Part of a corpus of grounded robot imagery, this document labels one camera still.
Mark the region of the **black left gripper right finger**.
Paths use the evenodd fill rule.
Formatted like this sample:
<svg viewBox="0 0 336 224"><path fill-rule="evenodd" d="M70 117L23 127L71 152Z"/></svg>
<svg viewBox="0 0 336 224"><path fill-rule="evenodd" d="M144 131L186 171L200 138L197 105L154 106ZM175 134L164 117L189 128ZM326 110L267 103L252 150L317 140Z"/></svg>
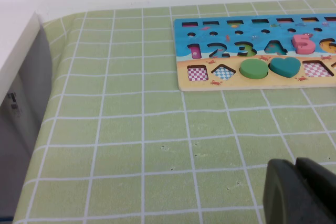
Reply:
<svg viewBox="0 0 336 224"><path fill-rule="evenodd" d="M315 204L309 212L317 223L335 223L335 173L306 157L296 159L296 168Z"/></svg>

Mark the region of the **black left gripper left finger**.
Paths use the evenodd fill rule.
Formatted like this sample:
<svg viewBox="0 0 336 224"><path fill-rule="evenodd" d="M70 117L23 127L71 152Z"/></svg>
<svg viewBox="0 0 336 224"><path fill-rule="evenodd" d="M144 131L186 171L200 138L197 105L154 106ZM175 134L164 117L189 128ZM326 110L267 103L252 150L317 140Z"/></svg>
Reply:
<svg viewBox="0 0 336 224"><path fill-rule="evenodd" d="M271 159L267 165L263 207L266 223L317 223L315 204L296 163Z"/></svg>

